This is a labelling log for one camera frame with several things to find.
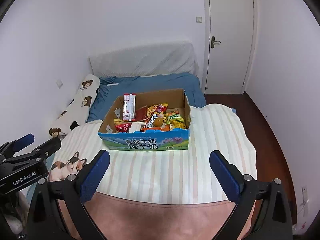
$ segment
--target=white wall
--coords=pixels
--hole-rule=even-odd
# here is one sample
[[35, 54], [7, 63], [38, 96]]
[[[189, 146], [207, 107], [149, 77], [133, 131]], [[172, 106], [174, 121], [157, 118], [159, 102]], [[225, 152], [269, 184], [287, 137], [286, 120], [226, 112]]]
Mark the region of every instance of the white wall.
[[[159, 41], [190, 40], [204, 61], [204, 0], [81, 0], [88, 54]], [[203, 22], [196, 23], [196, 16]]]
[[320, 27], [303, 0], [258, 0], [258, 39], [246, 91], [266, 117], [287, 160], [303, 233], [320, 208]]
[[29, 150], [48, 140], [51, 122], [92, 71], [76, 6], [76, 0], [15, 0], [0, 23], [0, 144], [28, 133], [35, 136]]

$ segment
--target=floor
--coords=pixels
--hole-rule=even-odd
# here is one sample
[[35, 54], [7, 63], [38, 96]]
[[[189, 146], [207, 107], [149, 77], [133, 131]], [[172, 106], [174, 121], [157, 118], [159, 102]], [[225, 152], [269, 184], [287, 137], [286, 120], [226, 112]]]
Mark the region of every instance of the floor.
[[[287, 162], [278, 141], [270, 126], [255, 103], [245, 92], [243, 95], [205, 95], [207, 104], [222, 104], [235, 108], [245, 133], [257, 152], [256, 167], [258, 180], [272, 181], [281, 179], [287, 193], [292, 214], [292, 223], [297, 222], [296, 199], [293, 183]], [[259, 205], [256, 205], [253, 219], [258, 215]]]

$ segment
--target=cat illustration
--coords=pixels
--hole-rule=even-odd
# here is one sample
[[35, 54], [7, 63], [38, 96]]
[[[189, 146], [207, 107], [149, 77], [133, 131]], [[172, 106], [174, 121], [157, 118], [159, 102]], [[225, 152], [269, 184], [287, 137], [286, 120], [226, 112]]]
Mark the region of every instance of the cat illustration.
[[87, 159], [79, 159], [79, 152], [76, 152], [67, 163], [55, 162], [51, 167], [49, 181], [65, 180], [70, 174], [78, 174], [86, 162]]

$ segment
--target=striped blanket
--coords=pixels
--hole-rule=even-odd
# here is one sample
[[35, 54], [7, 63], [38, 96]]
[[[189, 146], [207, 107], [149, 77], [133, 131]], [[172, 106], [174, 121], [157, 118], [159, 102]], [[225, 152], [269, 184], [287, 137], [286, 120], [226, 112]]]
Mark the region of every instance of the striped blanket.
[[[219, 104], [191, 107], [188, 150], [111, 151], [110, 166], [97, 191], [127, 200], [159, 204], [200, 204], [226, 200], [209, 166], [209, 155], [220, 150], [241, 173], [257, 178], [256, 152], [240, 119]], [[106, 149], [97, 135], [101, 120], [76, 127], [62, 141], [54, 161], [67, 163], [76, 152], [89, 163]]]

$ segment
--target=blue milk carton box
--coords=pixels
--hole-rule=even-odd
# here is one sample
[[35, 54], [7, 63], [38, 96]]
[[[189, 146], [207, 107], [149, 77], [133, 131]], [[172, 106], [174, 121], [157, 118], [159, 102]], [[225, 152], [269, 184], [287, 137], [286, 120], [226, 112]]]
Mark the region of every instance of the blue milk carton box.
[[116, 133], [114, 119], [121, 119], [124, 96], [118, 97], [100, 126], [98, 135], [110, 150], [119, 151], [164, 151], [186, 150], [190, 135], [190, 105], [183, 89], [171, 89], [136, 94], [136, 109], [167, 103], [167, 112], [179, 110], [184, 118], [186, 129], [175, 128], [171, 131], [147, 130], [134, 133]]

